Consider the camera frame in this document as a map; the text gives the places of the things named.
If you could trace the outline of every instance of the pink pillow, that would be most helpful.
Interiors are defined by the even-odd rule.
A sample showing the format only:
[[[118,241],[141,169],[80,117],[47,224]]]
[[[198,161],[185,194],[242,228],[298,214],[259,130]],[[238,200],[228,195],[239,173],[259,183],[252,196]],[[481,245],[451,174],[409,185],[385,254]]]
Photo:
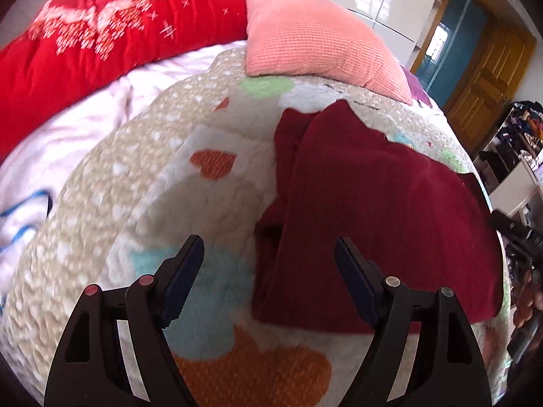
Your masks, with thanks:
[[[247,73],[315,74],[413,103],[381,38],[330,0],[246,0]]]

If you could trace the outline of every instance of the textured pillowcase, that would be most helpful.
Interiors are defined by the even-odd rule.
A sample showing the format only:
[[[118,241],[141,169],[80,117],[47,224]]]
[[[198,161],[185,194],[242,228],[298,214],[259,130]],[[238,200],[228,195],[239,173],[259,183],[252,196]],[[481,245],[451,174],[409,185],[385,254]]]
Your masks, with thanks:
[[[246,0],[247,73],[315,74],[413,103],[404,72],[370,27],[330,0]]]
[[[0,161],[134,67],[246,38],[245,0],[48,0],[0,52]]]

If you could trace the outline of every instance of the doorway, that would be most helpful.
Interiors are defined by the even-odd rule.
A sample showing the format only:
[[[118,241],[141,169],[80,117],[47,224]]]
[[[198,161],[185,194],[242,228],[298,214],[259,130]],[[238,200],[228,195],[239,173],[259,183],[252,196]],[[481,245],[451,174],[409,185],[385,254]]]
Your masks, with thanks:
[[[442,0],[411,67],[473,158],[498,131],[536,46],[491,8],[484,0]]]

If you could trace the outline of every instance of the human hand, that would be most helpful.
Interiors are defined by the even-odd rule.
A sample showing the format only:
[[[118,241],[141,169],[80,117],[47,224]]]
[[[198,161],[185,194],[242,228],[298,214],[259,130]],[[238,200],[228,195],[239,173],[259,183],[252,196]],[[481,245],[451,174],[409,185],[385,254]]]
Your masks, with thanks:
[[[532,277],[533,274],[531,271],[526,272],[524,276],[522,290],[517,298],[517,311],[515,311],[512,317],[515,327],[522,327],[531,318],[534,308],[543,311],[541,283],[537,285],[533,284],[531,282]]]

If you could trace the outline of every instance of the red quilt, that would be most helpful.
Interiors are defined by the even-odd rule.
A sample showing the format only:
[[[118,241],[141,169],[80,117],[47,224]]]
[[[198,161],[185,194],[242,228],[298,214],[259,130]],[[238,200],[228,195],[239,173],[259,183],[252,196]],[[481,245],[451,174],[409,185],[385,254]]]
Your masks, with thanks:
[[[370,332],[336,268],[341,236],[410,288],[453,288],[472,323],[498,313],[502,252],[473,174],[389,142],[346,101],[285,110],[275,149],[278,198],[255,228],[257,319]]]
[[[137,66],[246,39],[245,0],[48,0],[0,52],[0,161]]]

